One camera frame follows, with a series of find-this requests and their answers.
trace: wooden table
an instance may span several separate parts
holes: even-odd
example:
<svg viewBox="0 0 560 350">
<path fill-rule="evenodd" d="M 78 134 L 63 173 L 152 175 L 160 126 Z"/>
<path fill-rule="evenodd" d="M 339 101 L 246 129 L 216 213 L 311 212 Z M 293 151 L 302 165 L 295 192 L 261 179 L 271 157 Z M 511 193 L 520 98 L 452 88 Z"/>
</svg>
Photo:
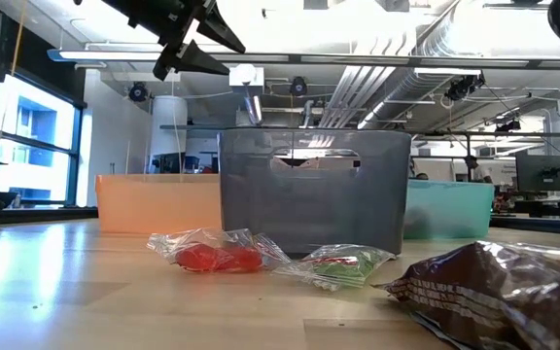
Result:
<svg viewBox="0 0 560 350">
<path fill-rule="evenodd" d="M 560 246 L 560 235 L 490 238 Z M 0 349 L 447 349 L 382 291 L 187 273 L 96 221 L 0 227 Z M 410 241 L 370 282 L 469 240 Z"/>
</svg>

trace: teal plastic bin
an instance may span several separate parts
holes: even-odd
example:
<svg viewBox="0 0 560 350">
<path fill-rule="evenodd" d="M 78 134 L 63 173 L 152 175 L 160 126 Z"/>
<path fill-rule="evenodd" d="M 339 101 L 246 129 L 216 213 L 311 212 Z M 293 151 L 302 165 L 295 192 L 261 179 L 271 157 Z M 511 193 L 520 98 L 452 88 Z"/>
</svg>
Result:
<svg viewBox="0 0 560 350">
<path fill-rule="evenodd" d="M 489 184 L 410 180 L 403 238 L 485 237 L 493 199 Z"/>
</svg>

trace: window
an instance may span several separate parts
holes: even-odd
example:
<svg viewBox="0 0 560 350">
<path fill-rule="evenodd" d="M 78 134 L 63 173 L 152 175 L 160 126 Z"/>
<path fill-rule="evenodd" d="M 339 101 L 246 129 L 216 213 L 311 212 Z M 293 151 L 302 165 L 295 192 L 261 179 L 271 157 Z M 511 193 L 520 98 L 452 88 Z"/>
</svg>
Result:
<svg viewBox="0 0 560 350">
<path fill-rule="evenodd" d="M 66 199 L 70 156 L 12 140 L 0 141 L 0 192 L 21 199 Z"/>
<path fill-rule="evenodd" d="M 75 114 L 72 104 L 17 78 L 0 84 L 0 130 L 70 150 Z"/>
</svg>

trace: red candy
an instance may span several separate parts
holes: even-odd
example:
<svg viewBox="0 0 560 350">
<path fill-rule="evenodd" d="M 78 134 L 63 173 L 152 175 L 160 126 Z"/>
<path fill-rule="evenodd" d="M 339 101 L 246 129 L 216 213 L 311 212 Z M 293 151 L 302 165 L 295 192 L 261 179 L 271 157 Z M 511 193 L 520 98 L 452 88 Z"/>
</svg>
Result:
<svg viewBox="0 0 560 350">
<path fill-rule="evenodd" d="M 263 264 L 261 254 L 253 248 L 215 249 L 203 243 L 193 244 L 176 255 L 176 263 L 188 271 L 257 271 Z"/>
</svg>

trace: ceiling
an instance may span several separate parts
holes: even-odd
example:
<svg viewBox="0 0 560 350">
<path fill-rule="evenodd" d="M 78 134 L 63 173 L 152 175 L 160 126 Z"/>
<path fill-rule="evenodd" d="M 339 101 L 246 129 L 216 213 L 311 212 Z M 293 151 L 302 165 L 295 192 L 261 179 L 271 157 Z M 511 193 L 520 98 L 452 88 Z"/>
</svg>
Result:
<svg viewBox="0 0 560 350">
<path fill-rule="evenodd" d="M 104 4 L 101 5 L 99 0 L 86 0 L 82 7 L 73 5 L 72 0 L 28 1 L 26 27 L 57 48 L 113 50 L 113 46 L 88 46 L 88 43 L 110 41 L 142 43 L 129 50 L 157 49 L 152 45 L 156 36 L 141 27 L 128 27 L 125 17 L 105 11 L 101 7 Z M 414 8 L 410 14 L 386 13 L 374 0 L 339 1 L 338 5 L 325 11 L 306 11 L 303 0 L 218 0 L 218 6 L 248 52 L 352 53 L 365 38 L 373 35 L 394 39 L 399 33 L 411 32 L 415 35 L 414 39 L 416 36 L 421 38 L 427 24 L 452 2 L 412 0 Z M 497 2 L 508 0 L 461 0 L 460 4 L 464 7 L 455 14 L 455 25 L 451 26 L 454 30 L 448 36 L 449 44 L 456 48 L 455 52 L 461 54 L 470 50 L 482 56 L 560 57 L 560 41 L 551 33 L 545 13 L 486 11 L 483 7 L 485 3 Z M 19 19 L 21 4 L 22 1 L 0 0 L 0 9 L 11 18 Z M 267 18 L 261 14 L 263 8 L 267 9 Z M 217 44 L 204 37 L 197 35 L 194 39 L 206 51 L 219 49 Z M 125 95 L 132 82 L 139 79 L 136 74 L 145 73 L 150 77 L 152 68 L 151 63 L 109 63 L 101 72 L 105 82 Z M 315 95 L 315 101 L 330 101 L 346 67 L 267 64 L 263 68 L 267 90 L 262 96 L 262 106 L 291 108 L 303 106 L 306 100 L 284 97 L 289 94 L 288 82 L 293 77 L 305 78 L 309 83 L 308 94 Z M 404 127 L 478 129 L 484 126 L 486 120 L 494 119 L 507 108 L 523 106 L 525 111 L 532 112 L 554 105 L 552 100 L 536 97 L 559 96 L 560 71 L 487 70 L 484 75 L 487 86 L 493 90 L 480 89 L 472 98 L 489 98 L 487 103 L 459 102 L 451 109 L 442 107 L 440 98 L 448 87 L 447 79 L 443 79 L 442 87 L 434 90 L 432 96 L 422 96 L 425 100 L 434 100 L 435 105 L 405 105 L 403 110 L 411 111 L 412 118 Z M 188 98 L 189 114 L 196 124 L 230 124 L 234 122 L 234 111 L 245 108 L 242 95 L 229 93 L 228 77 L 180 73 L 178 77 L 169 76 L 166 82 L 151 78 L 147 81 L 154 95 L 175 94 Z M 393 88 L 390 85 L 394 81 L 386 82 L 390 84 L 382 85 L 373 98 L 360 107 L 372 109 L 378 98 L 386 95 L 386 89 Z M 528 92 L 532 92 L 534 98 L 512 98 Z M 508 97 L 507 106 L 497 103 L 492 98 L 494 93 Z M 357 114 L 347 125 L 355 125 L 364 114 Z M 403 119 L 405 114 L 385 118 Z M 379 124 L 382 127 L 392 126 L 385 122 Z"/>
</svg>

